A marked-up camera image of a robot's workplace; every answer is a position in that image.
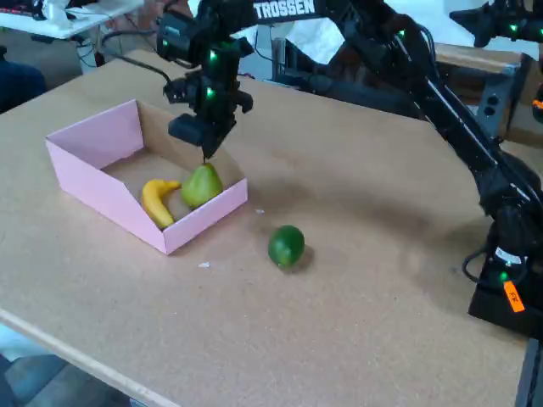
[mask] pink cardboard box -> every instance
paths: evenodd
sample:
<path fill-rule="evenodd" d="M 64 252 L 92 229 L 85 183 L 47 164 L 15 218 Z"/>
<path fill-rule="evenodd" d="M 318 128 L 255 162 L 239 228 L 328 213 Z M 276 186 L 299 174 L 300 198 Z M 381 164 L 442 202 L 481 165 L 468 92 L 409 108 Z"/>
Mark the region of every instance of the pink cardboard box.
<path fill-rule="evenodd" d="M 60 187 L 144 242 L 170 254 L 247 201 L 247 180 L 223 148 L 210 161 L 225 191 L 194 211 L 179 191 L 165 200 L 176 223 L 161 231 L 140 204 L 143 185 L 183 183 L 201 164 L 199 148 L 168 135 L 173 115 L 137 101 L 57 131 L 46 144 Z"/>

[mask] white table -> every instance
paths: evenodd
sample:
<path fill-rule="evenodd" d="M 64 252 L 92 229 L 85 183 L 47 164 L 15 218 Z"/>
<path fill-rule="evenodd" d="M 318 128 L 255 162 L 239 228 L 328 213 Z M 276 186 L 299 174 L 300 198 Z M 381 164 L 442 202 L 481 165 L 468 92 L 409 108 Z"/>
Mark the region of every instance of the white table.
<path fill-rule="evenodd" d="M 100 3 L 88 4 L 82 8 L 70 8 L 68 11 L 73 11 L 76 20 L 72 20 L 71 27 L 66 29 L 59 29 L 49 21 L 35 21 L 32 17 L 0 14 L 0 27 L 65 40 L 77 34 L 84 35 L 90 29 L 142 6 L 143 0 L 102 0 Z M 90 39 L 87 38 L 83 46 L 77 48 L 77 53 L 81 59 L 83 73 L 88 72 L 91 69 L 89 65 L 95 65 Z"/>

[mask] cardboard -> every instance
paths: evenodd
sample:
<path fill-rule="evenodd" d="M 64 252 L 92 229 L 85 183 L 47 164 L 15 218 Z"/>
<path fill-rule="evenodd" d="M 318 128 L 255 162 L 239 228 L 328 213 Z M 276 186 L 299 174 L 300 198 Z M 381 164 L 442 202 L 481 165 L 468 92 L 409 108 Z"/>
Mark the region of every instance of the cardboard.
<path fill-rule="evenodd" d="M 435 44 L 438 62 L 500 74 L 520 65 L 521 55 L 504 51 Z"/>
<path fill-rule="evenodd" d="M 490 220 L 434 128 L 240 81 L 255 106 L 224 146 L 250 203 L 168 257 L 62 193 L 43 146 L 132 99 L 188 113 L 160 75 L 117 60 L 0 115 L 0 321 L 149 407 L 514 405 L 525 340 L 467 315 Z M 293 274 L 267 255 L 285 224 Z"/>
<path fill-rule="evenodd" d="M 167 197 L 176 223 L 161 231 L 139 203 L 149 180 L 186 180 L 201 151 L 168 135 L 174 116 L 135 100 L 47 138 L 60 186 L 144 242 L 171 254 L 247 201 L 247 180 L 223 150 L 211 160 L 225 191 L 190 211 L 180 193 Z"/>

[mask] yellow banana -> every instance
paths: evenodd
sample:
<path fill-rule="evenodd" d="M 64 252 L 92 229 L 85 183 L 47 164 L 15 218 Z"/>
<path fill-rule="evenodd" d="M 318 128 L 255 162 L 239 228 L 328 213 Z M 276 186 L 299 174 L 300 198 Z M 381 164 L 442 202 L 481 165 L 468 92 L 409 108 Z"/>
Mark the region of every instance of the yellow banana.
<path fill-rule="evenodd" d="M 168 192 L 179 188 L 181 188 L 181 182 L 164 180 L 151 180 L 143 187 L 142 206 L 160 229 L 165 229 L 174 223 L 173 217 L 162 203 L 162 198 Z"/>

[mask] lime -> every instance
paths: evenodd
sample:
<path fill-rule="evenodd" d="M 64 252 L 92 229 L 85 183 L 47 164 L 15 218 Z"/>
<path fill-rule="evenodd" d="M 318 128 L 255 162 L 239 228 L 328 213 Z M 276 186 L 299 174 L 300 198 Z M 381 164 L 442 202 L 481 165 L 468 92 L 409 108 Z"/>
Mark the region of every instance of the lime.
<path fill-rule="evenodd" d="M 268 243 L 268 255 L 279 267 L 289 267 L 296 263 L 302 257 L 304 249 L 304 234 L 291 225 L 276 229 Z"/>

